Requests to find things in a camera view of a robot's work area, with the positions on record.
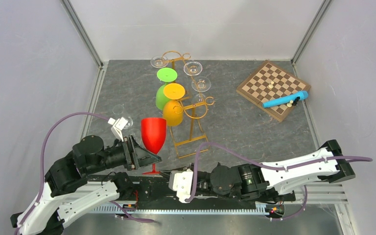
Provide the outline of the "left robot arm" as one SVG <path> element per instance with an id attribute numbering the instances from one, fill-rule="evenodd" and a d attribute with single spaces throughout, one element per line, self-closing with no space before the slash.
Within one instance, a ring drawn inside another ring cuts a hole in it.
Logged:
<path id="1" fill-rule="evenodd" d="M 85 186 L 89 176 L 123 166 L 131 171 L 161 162 L 161 157 L 140 146 L 132 137 L 115 140 L 104 146 L 99 136 L 86 136 L 58 159 L 44 175 L 43 191 L 38 193 L 27 210 L 11 215 L 12 227 L 20 235 L 60 235 L 79 217 L 105 202 L 129 200 L 134 184 L 125 172 L 105 177 L 98 188 L 66 204 L 64 199 Z"/>

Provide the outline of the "orange wine glass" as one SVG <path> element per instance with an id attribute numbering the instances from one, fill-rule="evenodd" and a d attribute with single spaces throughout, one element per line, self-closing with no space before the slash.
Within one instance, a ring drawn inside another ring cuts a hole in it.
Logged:
<path id="1" fill-rule="evenodd" d="M 183 121 L 184 109 L 178 100 L 185 95 L 185 88 L 178 83 L 169 83 L 164 87 L 164 95 L 169 101 L 164 106 L 163 118 L 167 126 L 177 126 Z"/>

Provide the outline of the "red wine glass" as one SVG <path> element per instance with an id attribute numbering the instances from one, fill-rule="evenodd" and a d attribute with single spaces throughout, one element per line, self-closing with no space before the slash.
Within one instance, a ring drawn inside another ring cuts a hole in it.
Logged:
<path id="1" fill-rule="evenodd" d="M 145 148 L 158 154 L 166 139 L 166 120 L 160 117 L 148 117 L 141 120 L 141 138 Z"/>

